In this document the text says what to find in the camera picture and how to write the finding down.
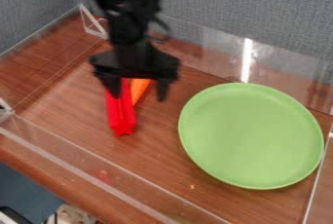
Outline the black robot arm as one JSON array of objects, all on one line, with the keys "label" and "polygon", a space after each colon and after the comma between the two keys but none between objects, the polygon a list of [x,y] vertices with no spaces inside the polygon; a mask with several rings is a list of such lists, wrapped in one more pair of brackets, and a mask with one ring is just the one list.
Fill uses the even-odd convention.
[{"label": "black robot arm", "polygon": [[166,38],[148,34],[158,18],[160,0],[95,0],[108,23],[108,40],[113,46],[89,58],[93,73],[112,96],[122,94],[120,80],[151,79],[156,82],[156,98],[167,99],[168,85],[178,79],[179,59],[155,45]]}]

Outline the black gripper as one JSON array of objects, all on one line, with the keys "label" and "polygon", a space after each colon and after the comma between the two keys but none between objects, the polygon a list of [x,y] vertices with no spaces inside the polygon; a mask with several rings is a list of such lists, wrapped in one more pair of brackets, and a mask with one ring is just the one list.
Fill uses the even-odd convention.
[{"label": "black gripper", "polygon": [[93,55],[89,64],[115,98],[120,97],[122,78],[143,78],[158,80],[158,101],[167,99],[170,81],[178,79],[179,59],[162,52],[150,41],[115,45],[111,50]]}]

